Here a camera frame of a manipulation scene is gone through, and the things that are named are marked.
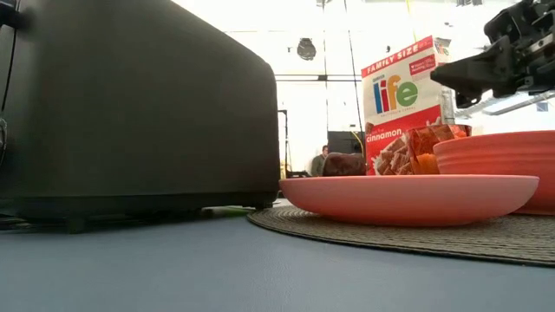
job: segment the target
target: gray tabletop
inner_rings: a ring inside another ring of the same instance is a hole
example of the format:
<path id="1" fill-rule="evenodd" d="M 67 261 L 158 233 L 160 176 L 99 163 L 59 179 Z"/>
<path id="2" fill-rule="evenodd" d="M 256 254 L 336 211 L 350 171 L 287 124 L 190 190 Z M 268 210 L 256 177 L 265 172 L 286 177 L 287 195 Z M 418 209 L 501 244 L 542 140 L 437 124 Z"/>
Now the gray tabletop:
<path id="1" fill-rule="evenodd" d="M 555 270 L 289 237 L 244 216 L 0 232 L 2 311 L 553 311 Z"/>

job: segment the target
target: round placemat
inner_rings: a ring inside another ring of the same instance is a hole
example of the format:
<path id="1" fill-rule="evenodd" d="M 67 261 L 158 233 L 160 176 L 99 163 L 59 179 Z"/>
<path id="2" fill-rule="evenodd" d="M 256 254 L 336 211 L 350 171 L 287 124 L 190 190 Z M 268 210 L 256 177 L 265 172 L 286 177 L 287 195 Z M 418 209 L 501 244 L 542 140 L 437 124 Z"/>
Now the round placemat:
<path id="1" fill-rule="evenodd" d="M 333 243 L 555 267 L 555 217 L 511 215 L 458 227 L 408 228 L 345 224 L 286 206 L 248 218 L 269 230 Z"/>

